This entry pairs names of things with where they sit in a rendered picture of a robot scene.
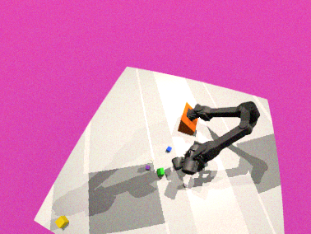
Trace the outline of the yellow block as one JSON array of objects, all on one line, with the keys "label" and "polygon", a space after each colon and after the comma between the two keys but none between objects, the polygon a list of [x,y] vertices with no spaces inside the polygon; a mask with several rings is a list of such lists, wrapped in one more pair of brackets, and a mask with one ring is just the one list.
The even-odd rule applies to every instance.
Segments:
[{"label": "yellow block", "polygon": [[65,216],[60,216],[55,223],[58,225],[58,228],[62,228],[65,227],[68,222],[69,221]]}]

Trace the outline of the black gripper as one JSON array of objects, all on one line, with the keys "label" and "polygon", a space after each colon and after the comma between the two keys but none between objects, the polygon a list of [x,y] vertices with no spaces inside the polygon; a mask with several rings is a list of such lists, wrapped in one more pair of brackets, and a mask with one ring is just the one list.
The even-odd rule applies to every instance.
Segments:
[{"label": "black gripper", "polygon": [[[200,156],[202,159],[204,159],[203,156],[201,156],[201,155],[199,155],[199,156]],[[176,158],[173,158],[173,159],[172,159],[172,165],[174,166],[174,169],[175,169],[176,171],[183,168],[183,164],[184,164],[184,161],[185,161],[186,157],[188,157],[187,151],[185,151],[184,157],[181,156],[181,157],[176,157]]]}]

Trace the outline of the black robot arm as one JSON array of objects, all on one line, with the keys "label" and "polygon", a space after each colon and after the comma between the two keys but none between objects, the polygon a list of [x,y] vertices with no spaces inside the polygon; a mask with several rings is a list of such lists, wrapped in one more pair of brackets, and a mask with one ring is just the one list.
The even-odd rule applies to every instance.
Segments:
[{"label": "black robot arm", "polygon": [[[182,171],[190,176],[202,171],[205,163],[218,156],[220,152],[229,145],[237,142],[242,137],[250,135],[256,126],[260,113],[255,103],[252,101],[242,102],[236,107],[211,108],[207,105],[197,103],[194,108],[189,109],[186,116],[193,121],[199,117],[204,121],[212,118],[240,118],[240,123],[229,132],[220,136],[216,140],[200,143],[194,140],[193,145],[188,149]],[[203,156],[204,159],[199,157]]]}]

